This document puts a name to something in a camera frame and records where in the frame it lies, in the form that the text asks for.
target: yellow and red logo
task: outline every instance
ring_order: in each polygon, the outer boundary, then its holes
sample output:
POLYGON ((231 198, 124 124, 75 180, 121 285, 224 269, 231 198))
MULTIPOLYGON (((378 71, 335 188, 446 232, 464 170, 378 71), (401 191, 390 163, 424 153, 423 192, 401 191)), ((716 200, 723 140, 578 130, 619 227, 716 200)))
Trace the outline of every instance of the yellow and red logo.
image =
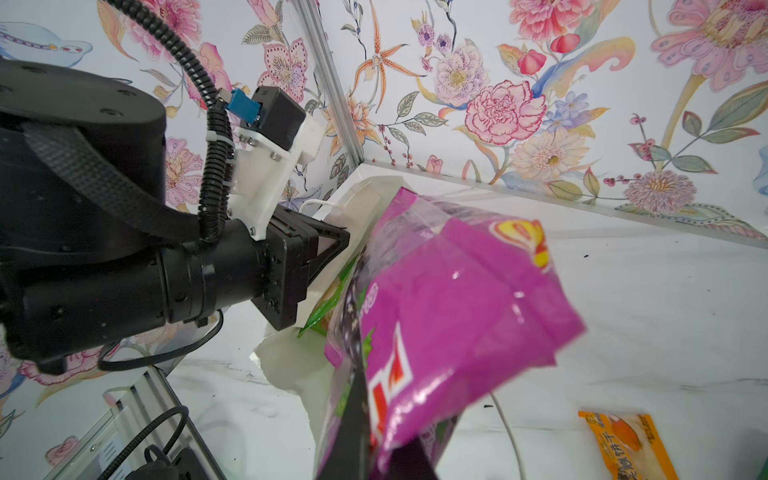
POLYGON ((547 237, 538 220, 506 220, 491 225, 491 233, 505 243, 526 250, 533 264, 546 272, 549 268, 547 237))

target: white rope handle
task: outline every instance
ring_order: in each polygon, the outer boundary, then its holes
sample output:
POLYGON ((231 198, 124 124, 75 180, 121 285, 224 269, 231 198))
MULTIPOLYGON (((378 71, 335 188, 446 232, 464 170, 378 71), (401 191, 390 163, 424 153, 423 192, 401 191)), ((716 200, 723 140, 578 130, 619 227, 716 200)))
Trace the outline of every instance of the white rope handle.
POLYGON ((328 205, 330 207, 336 207, 339 210, 344 211, 344 209, 341 207, 341 205, 339 205, 336 202, 329 202, 328 200, 315 200, 314 198, 310 198, 309 200, 307 200, 303 204, 301 204, 301 207, 299 207, 299 213, 303 214, 304 213, 304 207, 306 207, 307 205, 314 205, 314 204, 328 205))

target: white plastic bracket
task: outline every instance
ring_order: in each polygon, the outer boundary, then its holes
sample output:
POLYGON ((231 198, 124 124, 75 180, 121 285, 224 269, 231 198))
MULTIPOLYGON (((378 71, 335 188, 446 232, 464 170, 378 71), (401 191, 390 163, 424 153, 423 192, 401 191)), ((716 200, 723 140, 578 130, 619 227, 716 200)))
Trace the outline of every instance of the white plastic bracket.
POLYGON ((234 137, 248 144, 235 151, 230 215, 242 221, 254 240, 266 238, 266 226, 280 202, 296 164, 314 160, 323 141, 323 128, 307 115, 289 151, 255 131, 238 127, 234 137))

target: black corrugated tube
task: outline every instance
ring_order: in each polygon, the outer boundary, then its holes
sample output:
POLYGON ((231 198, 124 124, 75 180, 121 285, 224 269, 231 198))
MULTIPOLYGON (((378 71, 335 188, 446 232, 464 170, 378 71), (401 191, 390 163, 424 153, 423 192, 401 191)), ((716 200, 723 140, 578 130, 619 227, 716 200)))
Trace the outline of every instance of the black corrugated tube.
MULTIPOLYGON (((203 97, 208 108, 208 130, 232 140, 232 129, 224 102, 219 99, 218 89, 211 81, 205 67, 187 44, 155 15, 140 0, 104 0, 154 36, 168 53, 173 55, 184 73, 192 80, 197 91, 203 97)), ((200 205, 197 216, 200 222, 200 236, 207 241, 215 241, 223 230, 223 221, 227 215, 229 187, 224 181, 231 180, 231 168, 227 160, 234 155, 234 149, 226 141, 208 141, 205 156, 203 182, 200 186, 200 205)))

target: wall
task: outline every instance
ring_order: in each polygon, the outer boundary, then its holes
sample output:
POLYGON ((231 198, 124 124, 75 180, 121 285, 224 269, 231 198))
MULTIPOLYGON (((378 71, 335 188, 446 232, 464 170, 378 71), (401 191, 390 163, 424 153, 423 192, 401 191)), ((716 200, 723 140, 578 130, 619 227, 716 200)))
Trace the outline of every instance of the wall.
POLYGON ((321 12, 366 161, 766 239, 768 2, 321 12))
MULTIPOLYGON (((303 38, 296 9, 269 0, 147 0, 174 26, 219 87, 254 90, 277 84, 324 127, 326 93, 303 38)), ((205 155, 205 112, 180 69, 135 24, 102 2, 3 2, 0 55, 63 65, 117 78, 151 93, 167 112, 167 203, 195 212, 205 155), (55 51, 13 42, 56 45, 55 51)), ((333 134, 332 126, 326 133, 333 134)), ((353 169, 338 140, 323 142, 318 160, 291 177, 283 204, 297 209, 324 198, 353 169)), ((112 359, 170 351, 190 342, 179 326, 126 339, 112 359)), ((63 376, 40 375, 13 359, 0 339, 0 477, 42 478, 74 448, 141 372, 105 375, 96 368, 99 349, 70 357, 63 376)))

